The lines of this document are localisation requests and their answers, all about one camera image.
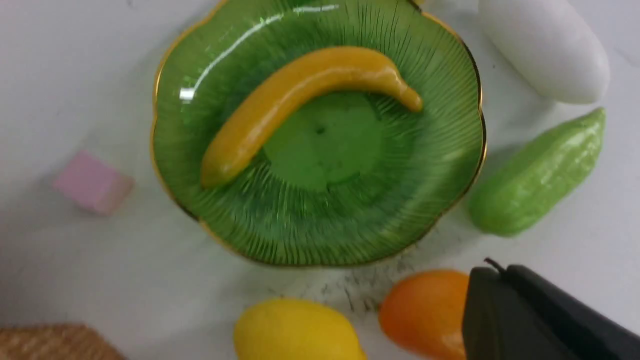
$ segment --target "pink block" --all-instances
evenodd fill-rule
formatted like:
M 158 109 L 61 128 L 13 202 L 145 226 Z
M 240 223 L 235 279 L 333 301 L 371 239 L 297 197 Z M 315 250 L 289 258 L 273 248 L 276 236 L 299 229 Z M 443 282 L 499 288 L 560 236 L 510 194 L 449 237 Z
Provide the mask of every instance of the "pink block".
M 53 186 L 82 208 L 110 215 L 133 189 L 133 178 L 80 151 Z

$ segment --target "green glass plate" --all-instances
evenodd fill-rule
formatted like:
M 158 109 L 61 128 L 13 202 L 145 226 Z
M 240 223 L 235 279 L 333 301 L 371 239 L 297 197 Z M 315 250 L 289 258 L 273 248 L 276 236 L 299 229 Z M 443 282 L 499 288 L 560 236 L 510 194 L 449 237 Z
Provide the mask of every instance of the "green glass plate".
M 318 97 L 234 181 L 203 190 L 202 156 L 248 94 L 302 54 L 340 45 L 386 54 L 424 111 L 384 95 Z M 464 195 L 486 150 L 471 54 L 407 0 L 230 0 L 176 41 L 154 103 L 152 159 L 166 191 L 228 248 L 271 265 L 397 254 Z

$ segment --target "white table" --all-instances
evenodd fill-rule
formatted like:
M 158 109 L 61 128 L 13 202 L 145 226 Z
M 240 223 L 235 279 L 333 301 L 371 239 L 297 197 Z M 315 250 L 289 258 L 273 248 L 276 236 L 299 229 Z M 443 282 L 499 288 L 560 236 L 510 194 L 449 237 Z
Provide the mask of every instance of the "white table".
M 156 65 L 211 0 L 1 1 L 0 324 L 79 320 L 133 359 L 233 359 L 242 309 L 284 294 L 344 311 L 366 350 L 382 349 L 371 359 L 411 359 L 384 339 L 371 311 L 392 281 L 421 268 L 469 270 L 491 256 L 530 266 L 640 332 L 640 3 L 572 3 L 612 67 L 604 151 L 575 193 L 516 239 L 479 234 L 459 207 L 399 259 L 293 271 L 225 252 L 172 205 L 150 167 Z M 479 32 L 475 7 L 461 0 L 434 11 L 461 33 L 481 71 L 486 174 L 522 142 L 592 106 L 537 96 Z M 138 182 L 111 218 L 85 215 L 48 185 L 96 134 L 115 142 L 109 155 Z

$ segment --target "woven basket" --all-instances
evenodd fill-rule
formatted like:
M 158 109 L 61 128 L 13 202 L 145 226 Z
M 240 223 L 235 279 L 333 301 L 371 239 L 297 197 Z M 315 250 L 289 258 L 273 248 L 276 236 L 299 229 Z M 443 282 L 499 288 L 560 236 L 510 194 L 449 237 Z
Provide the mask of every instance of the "woven basket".
M 0 329 L 0 360 L 124 360 L 95 330 L 78 324 Z

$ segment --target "white toy vegetable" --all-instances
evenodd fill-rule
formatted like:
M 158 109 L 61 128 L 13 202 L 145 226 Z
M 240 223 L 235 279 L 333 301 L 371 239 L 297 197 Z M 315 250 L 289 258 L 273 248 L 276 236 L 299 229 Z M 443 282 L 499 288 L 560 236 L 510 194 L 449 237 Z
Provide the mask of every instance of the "white toy vegetable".
M 567 0 L 479 0 L 493 43 L 541 94 L 588 104 L 609 86 L 607 53 Z

